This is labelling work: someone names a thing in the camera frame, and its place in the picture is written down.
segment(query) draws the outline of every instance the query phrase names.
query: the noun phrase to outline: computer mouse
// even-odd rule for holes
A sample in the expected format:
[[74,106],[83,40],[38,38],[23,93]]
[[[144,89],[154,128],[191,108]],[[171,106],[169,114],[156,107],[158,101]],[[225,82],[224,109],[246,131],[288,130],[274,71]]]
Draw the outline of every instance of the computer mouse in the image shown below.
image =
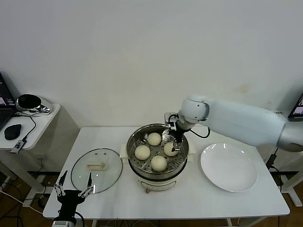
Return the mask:
[[7,140],[13,140],[15,138],[18,138],[21,131],[21,124],[14,124],[9,127],[7,127],[4,130],[4,137]]

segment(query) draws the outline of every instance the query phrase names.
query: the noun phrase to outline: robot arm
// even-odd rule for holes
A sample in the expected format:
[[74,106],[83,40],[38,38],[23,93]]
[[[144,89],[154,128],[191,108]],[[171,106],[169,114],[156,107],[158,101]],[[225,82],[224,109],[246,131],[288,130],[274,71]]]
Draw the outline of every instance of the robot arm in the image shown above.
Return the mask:
[[180,134],[195,124],[202,124],[212,131],[258,146],[273,144],[278,148],[303,151],[302,122],[286,122],[273,112],[255,106],[215,100],[203,96],[188,96],[175,119],[174,147],[178,149]]

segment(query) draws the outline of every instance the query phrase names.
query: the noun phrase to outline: floor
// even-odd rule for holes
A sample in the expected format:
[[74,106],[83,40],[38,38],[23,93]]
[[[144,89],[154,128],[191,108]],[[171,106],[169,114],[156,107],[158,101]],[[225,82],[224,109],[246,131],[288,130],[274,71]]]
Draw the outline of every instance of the floor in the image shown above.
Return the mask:
[[[278,177],[274,177],[276,182],[279,184]],[[3,182],[5,180],[5,176],[0,175],[0,181]],[[44,184],[47,186],[53,186],[54,183],[57,180],[57,176],[47,176],[44,180]],[[15,181],[11,181],[11,184],[16,186],[21,194],[22,198],[29,192],[29,186],[24,183],[19,178]],[[298,184],[295,187],[295,190],[298,194],[298,196],[303,200],[303,183]],[[9,193],[10,195],[20,199],[20,194],[17,191],[16,188],[13,186],[8,185],[5,188],[5,192]],[[291,213],[287,216],[283,216],[280,218],[280,227],[300,227],[303,226],[303,207],[295,207],[289,198],[288,195],[283,195],[290,210]],[[47,198],[42,198],[41,203],[45,204],[47,201]],[[36,213],[32,211],[29,208],[23,208],[18,205],[18,202],[12,200],[10,197],[0,194],[0,227],[22,227],[20,221],[18,221],[17,226],[17,216],[19,211],[19,216],[22,218],[23,227],[51,227],[52,226],[52,220],[42,217],[39,213]],[[11,208],[15,207],[9,214],[6,216],[11,216],[11,218],[8,217],[2,217],[7,211],[9,211]],[[43,211],[42,208],[40,208],[37,204],[37,199],[33,202],[32,207],[36,210]],[[243,220],[240,219],[232,219],[233,225],[237,226],[238,221],[241,223]],[[111,221],[108,225],[109,226],[117,226],[117,227],[131,227],[134,224],[135,221]],[[227,223],[225,220],[221,219],[208,219],[208,220],[153,220],[151,221],[153,224],[148,222],[140,221],[136,223],[136,227],[220,227],[220,226],[227,226]],[[86,220],[86,225],[88,227],[91,226],[92,221]],[[98,221],[97,226],[105,226],[107,223],[106,220]],[[270,217],[267,218],[258,224],[255,225],[255,227],[278,227],[278,218],[277,217]]]

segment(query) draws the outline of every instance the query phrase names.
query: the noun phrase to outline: glass lid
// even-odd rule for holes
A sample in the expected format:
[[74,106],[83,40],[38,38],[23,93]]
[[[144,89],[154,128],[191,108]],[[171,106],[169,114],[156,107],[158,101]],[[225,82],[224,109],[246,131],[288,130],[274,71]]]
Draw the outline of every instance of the glass lid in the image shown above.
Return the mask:
[[121,172],[120,156],[111,149],[98,148],[78,159],[71,171],[71,182],[77,190],[83,191],[91,173],[92,194],[96,194],[114,185]]

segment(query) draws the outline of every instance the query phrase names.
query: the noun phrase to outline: white plate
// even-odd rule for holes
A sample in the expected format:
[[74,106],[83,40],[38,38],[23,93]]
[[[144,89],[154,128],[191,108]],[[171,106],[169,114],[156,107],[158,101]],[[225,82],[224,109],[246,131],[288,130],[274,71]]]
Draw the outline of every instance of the white plate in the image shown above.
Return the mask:
[[245,192],[257,182],[258,172],[249,156],[228,143],[212,144],[201,155],[201,167],[218,187],[229,192]]

